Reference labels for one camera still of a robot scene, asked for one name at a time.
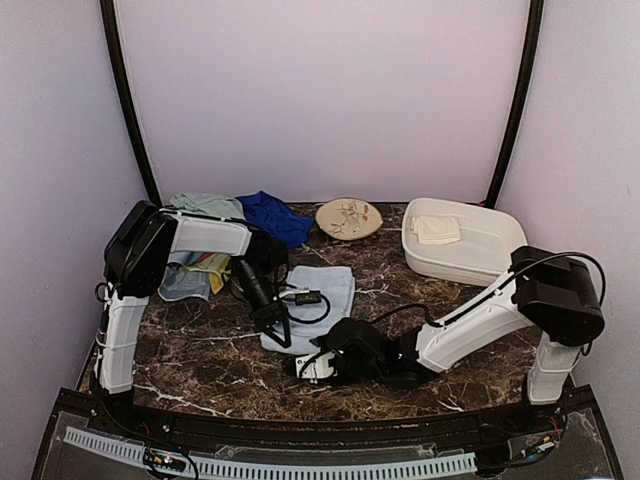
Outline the light blue towel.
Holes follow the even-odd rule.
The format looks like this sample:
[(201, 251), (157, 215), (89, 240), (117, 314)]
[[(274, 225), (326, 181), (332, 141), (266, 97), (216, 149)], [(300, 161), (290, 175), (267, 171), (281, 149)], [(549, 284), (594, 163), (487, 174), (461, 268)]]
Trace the light blue towel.
[(326, 335), (341, 319), (349, 317), (355, 296), (355, 278), (350, 267), (311, 267), (298, 265), (288, 273), (288, 290), (319, 292), (317, 303), (297, 305), (294, 295), (284, 297), (290, 321), (289, 347), (279, 345), (265, 333), (260, 335), (263, 349), (267, 351), (306, 355), (317, 353), (319, 348), (312, 340)]

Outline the cream white towel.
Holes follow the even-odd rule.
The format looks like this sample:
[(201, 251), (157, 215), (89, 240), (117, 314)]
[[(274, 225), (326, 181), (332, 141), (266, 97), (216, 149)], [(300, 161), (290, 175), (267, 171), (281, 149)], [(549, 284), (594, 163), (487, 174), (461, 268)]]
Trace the cream white towel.
[(414, 216), (410, 228), (420, 245), (447, 245), (461, 240), (459, 223), (452, 216)]

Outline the white plastic basin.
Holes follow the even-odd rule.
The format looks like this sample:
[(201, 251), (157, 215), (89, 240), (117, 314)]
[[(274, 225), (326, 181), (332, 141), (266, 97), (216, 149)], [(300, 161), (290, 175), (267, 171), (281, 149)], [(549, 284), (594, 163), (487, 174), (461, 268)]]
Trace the white plastic basin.
[[(459, 238), (444, 245), (420, 242), (417, 226), (422, 217), (449, 221), (458, 228)], [(408, 204), (401, 239), (406, 263), (414, 272), (482, 287), (510, 266), (514, 250), (527, 244), (520, 223), (506, 213), (432, 198)]]

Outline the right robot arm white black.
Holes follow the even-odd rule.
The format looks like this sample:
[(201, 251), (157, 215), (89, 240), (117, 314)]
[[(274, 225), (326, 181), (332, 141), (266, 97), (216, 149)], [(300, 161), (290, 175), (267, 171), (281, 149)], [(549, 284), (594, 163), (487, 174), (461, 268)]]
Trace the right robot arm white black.
[(396, 339), (373, 321), (341, 319), (314, 339), (318, 353), (296, 360), (295, 374), (309, 381), (355, 378), (413, 389), (486, 345), (536, 326), (541, 338), (524, 380), (525, 400), (510, 413), (511, 426), (530, 434), (547, 420), (578, 357), (604, 330), (606, 284), (595, 284), (590, 273), (601, 268), (582, 252), (519, 247), (509, 268), (480, 294)]

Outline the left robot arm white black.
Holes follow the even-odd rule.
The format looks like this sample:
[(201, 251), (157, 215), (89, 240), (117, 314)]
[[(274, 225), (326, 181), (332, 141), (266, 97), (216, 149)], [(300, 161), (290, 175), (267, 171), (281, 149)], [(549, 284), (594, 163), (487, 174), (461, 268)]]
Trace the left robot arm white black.
[(103, 312), (94, 377), (106, 394), (132, 389), (138, 332), (149, 298), (160, 287), (170, 256), (191, 252), (229, 256), (254, 326), (276, 344), (290, 347), (290, 319), (277, 283), (279, 269), (288, 262), (282, 241), (245, 220), (181, 213), (140, 201), (108, 242), (103, 281), (95, 289)]

